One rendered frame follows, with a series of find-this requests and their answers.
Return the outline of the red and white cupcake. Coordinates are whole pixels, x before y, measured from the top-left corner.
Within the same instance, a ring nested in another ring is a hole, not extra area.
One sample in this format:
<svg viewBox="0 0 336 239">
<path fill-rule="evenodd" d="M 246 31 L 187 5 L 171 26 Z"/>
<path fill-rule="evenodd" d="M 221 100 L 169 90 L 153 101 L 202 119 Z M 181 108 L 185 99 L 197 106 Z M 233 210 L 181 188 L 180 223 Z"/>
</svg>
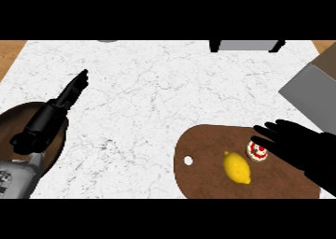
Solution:
<svg viewBox="0 0 336 239">
<path fill-rule="evenodd" d="M 253 141 L 247 143 L 246 154 L 252 161 L 264 162 L 268 156 L 267 149 L 261 147 Z"/>
</svg>

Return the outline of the dark brown round bowl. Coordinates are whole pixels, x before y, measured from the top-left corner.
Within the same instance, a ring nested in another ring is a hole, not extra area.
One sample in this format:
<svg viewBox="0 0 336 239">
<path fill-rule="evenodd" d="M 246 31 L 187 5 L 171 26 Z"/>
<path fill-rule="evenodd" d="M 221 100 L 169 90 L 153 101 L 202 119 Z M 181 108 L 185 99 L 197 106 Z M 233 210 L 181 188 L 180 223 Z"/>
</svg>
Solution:
<svg viewBox="0 0 336 239">
<path fill-rule="evenodd" d="M 26 155 L 19 155 L 13 152 L 13 146 L 10 145 L 11 137 L 19 134 L 35 114 L 38 108 L 44 105 L 42 102 L 29 102 L 10 108 L 0 115 L 0 161 L 6 160 L 22 160 L 28 161 L 31 159 Z M 44 173 L 48 173 L 53 165 L 60 156 L 65 141 L 66 141 L 66 131 L 69 126 L 69 120 L 65 119 L 59 133 L 54 140 L 45 150 L 44 154 Z"/>
</svg>

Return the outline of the brown wooden cutting board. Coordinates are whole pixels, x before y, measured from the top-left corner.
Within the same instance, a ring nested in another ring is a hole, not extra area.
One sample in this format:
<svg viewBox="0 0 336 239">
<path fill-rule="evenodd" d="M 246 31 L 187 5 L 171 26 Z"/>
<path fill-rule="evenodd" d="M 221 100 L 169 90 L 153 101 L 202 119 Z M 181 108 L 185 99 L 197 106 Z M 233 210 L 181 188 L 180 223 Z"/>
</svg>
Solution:
<svg viewBox="0 0 336 239">
<path fill-rule="evenodd" d="M 250 127 L 197 125 L 181 135 L 175 147 L 174 172 L 187 198 L 302 198 L 318 199 L 320 187 L 273 154 L 264 162 L 246 155 Z M 247 185 L 230 180 L 222 169 L 222 153 L 239 153 L 250 167 Z"/>
</svg>

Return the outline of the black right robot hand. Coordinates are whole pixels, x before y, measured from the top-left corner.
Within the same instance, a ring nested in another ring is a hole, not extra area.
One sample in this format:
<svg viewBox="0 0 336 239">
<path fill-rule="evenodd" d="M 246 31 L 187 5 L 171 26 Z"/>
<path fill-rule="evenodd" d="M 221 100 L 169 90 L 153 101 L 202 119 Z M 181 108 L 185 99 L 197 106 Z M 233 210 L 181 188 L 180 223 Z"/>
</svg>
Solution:
<svg viewBox="0 0 336 239">
<path fill-rule="evenodd" d="M 253 130 L 250 140 L 336 197 L 336 134 L 317 133 L 301 124 L 277 119 Z"/>
</svg>

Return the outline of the grey and brown cardboard box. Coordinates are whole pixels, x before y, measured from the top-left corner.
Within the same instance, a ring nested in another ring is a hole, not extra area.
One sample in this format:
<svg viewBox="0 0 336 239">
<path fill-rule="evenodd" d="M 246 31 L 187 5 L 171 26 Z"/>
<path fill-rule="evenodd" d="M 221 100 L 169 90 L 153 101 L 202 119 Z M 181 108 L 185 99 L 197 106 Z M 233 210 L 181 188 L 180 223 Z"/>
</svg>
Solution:
<svg viewBox="0 0 336 239">
<path fill-rule="evenodd" d="M 278 90 L 323 132 L 336 134 L 336 43 Z"/>
</svg>

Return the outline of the yellow lemon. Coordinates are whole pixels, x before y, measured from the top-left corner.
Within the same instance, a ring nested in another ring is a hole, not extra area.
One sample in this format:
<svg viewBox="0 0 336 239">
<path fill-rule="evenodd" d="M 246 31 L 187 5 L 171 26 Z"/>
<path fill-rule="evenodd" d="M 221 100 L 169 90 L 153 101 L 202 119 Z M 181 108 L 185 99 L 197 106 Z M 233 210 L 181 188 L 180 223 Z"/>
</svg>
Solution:
<svg viewBox="0 0 336 239">
<path fill-rule="evenodd" d="M 250 168 L 246 159 L 236 152 L 224 152 L 222 169 L 236 183 L 250 183 Z"/>
</svg>

